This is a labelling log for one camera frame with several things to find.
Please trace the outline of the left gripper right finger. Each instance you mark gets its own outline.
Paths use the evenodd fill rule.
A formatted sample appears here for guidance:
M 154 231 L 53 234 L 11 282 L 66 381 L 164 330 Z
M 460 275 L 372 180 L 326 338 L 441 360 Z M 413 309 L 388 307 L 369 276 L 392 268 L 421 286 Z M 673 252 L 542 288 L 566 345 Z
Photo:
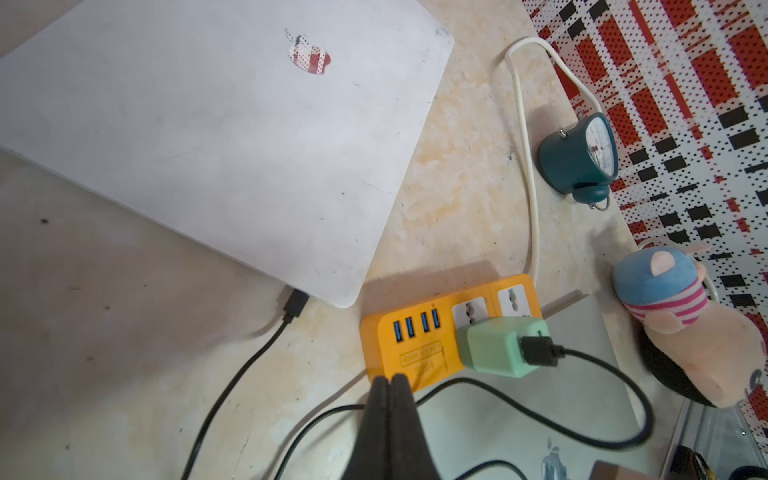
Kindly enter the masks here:
M 392 377 L 388 407 L 389 479 L 439 479 L 406 375 Z

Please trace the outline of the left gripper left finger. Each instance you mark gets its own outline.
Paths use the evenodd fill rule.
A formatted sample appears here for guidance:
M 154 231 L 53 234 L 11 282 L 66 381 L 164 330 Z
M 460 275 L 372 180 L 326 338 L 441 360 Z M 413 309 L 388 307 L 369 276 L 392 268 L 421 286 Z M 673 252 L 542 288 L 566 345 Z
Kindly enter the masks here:
M 385 377 L 373 380 L 354 448 L 342 479 L 388 479 L 390 475 L 391 386 Z

